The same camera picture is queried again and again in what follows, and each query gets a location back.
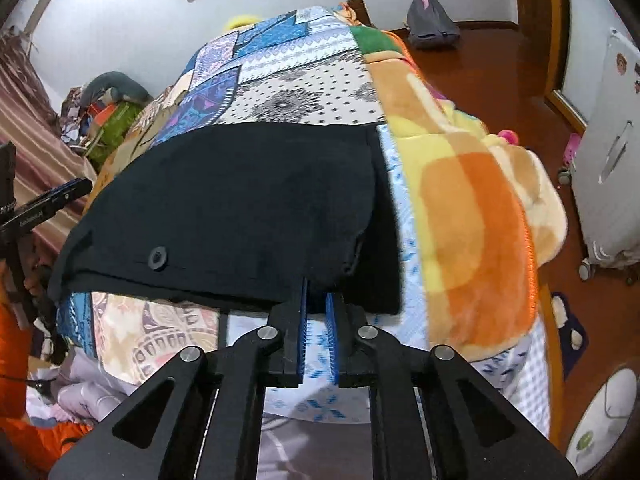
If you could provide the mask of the black pants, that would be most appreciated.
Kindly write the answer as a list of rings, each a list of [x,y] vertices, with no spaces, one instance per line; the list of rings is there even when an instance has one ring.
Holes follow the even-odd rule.
[[[303,290],[395,314],[401,272],[378,129],[244,122],[150,148],[99,192],[48,292],[267,311]]]

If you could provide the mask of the striped red curtain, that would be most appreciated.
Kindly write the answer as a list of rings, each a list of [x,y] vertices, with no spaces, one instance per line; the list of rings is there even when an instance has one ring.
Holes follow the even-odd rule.
[[[1,141],[16,146],[17,203],[33,200],[75,178],[96,180],[90,162],[61,140],[58,114],[30,62],[23,37],[1,34]]]

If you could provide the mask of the green storage box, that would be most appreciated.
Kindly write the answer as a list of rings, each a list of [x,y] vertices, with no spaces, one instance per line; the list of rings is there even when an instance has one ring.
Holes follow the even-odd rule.
[[[95,170],[99,170],[107,157],[122,144],[141,112],[140,105],[122,101],[110,104],[96,115],[89,129],[89,146],[86,151],[86,157]]]

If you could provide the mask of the grey plush toy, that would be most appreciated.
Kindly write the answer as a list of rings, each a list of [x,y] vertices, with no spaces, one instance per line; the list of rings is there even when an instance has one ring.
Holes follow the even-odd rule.
[[[114,102],[128,101],[146,105],[151,101],[149,92],[137,81],[122,72],[106,72],[96,76],[85,86],[80,96],[80,106],[88,107],[99,101],[107,91],[111,92]]]

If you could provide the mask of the orange fleece blanket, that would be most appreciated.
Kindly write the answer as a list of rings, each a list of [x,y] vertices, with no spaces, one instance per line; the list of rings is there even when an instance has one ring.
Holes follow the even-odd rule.
[[[514,347],[537,316],[538,270],[567,234],[547,170],[432,87],[397,36],[352,34],[408,184],[428,342],[469,361]]]

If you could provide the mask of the yellow curved pillow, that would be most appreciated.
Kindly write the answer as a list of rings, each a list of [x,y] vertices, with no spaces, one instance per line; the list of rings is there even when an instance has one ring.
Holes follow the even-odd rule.
[[[252,14],[241,14],[234,16],[233,18],[229,18],[228,22],[224,25],[224,31],[230,32],[230,30],[235,30],[238,28],[255,25],[260,21],[260,17]]]

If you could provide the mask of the blue patchwork bedspread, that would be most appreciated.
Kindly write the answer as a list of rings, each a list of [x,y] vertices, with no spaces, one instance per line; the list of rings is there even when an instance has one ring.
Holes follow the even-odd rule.
[[[372,76],[352,34],[353,27],[330,10],[313,6],[209,41],[190,59],[178,81],[183,97],[167,99],[156,124],[120,146],[103,167],[92,202],[150,148],[193,130],[244,122],[375,126],[395,208],[401,304],[395,314],[366,312],[374,324],[423,344],[425,301],[408,190]],[[104,300],[115,297],[124,298],[132,307],[124,326],[134,329],[141,325],[143,308],[156,301],[109,292],[74,292],[59,301],[58,326],[62,334],[85,352],[97,354],[106,345],[98,317],[104,311]]]

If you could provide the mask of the white suitcase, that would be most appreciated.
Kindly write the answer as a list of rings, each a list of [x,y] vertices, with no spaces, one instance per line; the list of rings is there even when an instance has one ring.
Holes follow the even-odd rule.
[[[587,257],[578,275],[639,262],[639,49],[608,36],[599,92],[570,164]]]

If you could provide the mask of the grey backpack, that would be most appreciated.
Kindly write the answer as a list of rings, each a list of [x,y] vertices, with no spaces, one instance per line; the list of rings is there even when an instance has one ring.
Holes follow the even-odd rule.
[[[420,50],[452,46],[460,39],[460,28],[438,0],[412,0],[406,26],[409,44]]]

